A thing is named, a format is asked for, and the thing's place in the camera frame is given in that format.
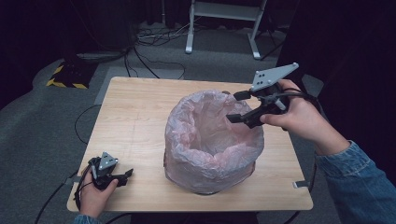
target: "denim sleeve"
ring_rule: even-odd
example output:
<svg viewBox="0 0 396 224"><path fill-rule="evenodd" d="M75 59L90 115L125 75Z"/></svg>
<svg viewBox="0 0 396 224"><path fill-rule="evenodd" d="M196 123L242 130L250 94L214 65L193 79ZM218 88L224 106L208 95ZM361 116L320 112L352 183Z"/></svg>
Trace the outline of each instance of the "denim sleeve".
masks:
<svg viewBox="0 0 396 224"><path fill-rule="evenodd" d="M76 216L73 224L101 224L101 222L93 217L78 215Z"/></svg>
<svg viewBox="0 0 396 224"><path fill-rule="evenodd" d="M343 223L395 223L396 188L359 148L351 145L331 156L317 156Z"/></svg>

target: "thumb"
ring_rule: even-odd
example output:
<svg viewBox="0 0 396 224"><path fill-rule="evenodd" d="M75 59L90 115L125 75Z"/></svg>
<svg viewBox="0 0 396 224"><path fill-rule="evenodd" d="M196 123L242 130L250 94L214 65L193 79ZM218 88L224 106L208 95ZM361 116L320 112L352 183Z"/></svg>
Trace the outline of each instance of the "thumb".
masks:
<svg viewBox="0 0 396 224"><path fill-rule="evenodd" d="M269 125L283 127L285 124L285 116L284 115L265 114L260 117L260 121L262 123L266 123Z"/></svg>
<svg viewBox="0 0 396 224"><path fill-rule="evenodd" d="M113 179L110 184L107 186L107 188L103 191L104 194L107 195L107 197L110 197L110 195L116 190L117 185L119 184L118 179Z"/></svg>

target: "person's left hand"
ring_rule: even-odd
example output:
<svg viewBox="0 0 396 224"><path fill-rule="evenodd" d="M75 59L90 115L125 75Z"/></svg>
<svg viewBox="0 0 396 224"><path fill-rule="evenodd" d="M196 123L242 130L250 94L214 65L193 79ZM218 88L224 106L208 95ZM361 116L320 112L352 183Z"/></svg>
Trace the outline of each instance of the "person's left hand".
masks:
<svg viewBox="0 0 396 224"><path fill-rule="evenodd" d="M81 199L81 207L79 212L82 215L86 215L89 217L98 218L99 215L105 209L106 203L110 195L114 192L119 183L118 179L114 179L107 186L107 188L103 191L97 189L95 185L92 183L92 174L91 170L85 175L80 199Z"/></svg>

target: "hand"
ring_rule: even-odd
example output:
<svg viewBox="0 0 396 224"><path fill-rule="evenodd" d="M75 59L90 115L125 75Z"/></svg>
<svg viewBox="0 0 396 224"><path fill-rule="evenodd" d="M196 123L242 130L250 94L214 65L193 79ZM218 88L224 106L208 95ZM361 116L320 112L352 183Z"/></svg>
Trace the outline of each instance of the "hand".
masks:
<svg viewBox="0 0 396 224"><path fill-rule="evenodd" d="M279 85L282 89L299 90L291 80L281 79ZM349 142L320 115L311 103L301 97L290 97L287 113L262 115L260 121L285 128L302 138L313 141L318 146L319 155L335 154L349 147Z"/></svg>
<svg viewBox="0 0 396 224"><path fill-rule="evenodd" d="M85 175L83 185L80 193L81 208L80 213L89 217L98 218L105 209L106 203L110 195L114 192L119 183L118 179L114 179L108 187L101 191L92 183L91 170Z"/></svg>

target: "bin liner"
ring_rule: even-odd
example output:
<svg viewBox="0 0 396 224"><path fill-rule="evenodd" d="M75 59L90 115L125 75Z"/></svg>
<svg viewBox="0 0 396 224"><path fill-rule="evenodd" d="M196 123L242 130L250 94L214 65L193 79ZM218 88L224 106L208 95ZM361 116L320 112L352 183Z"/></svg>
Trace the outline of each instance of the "bin liner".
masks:
<svg viewBox="0 0 396 224"><path fill-rule="evenodd" d="M262 126L231 123L251 108L231 94L198 91L180 100L165 128L165 176L184 189L213 194L244 181L264 148Z"/></svg>

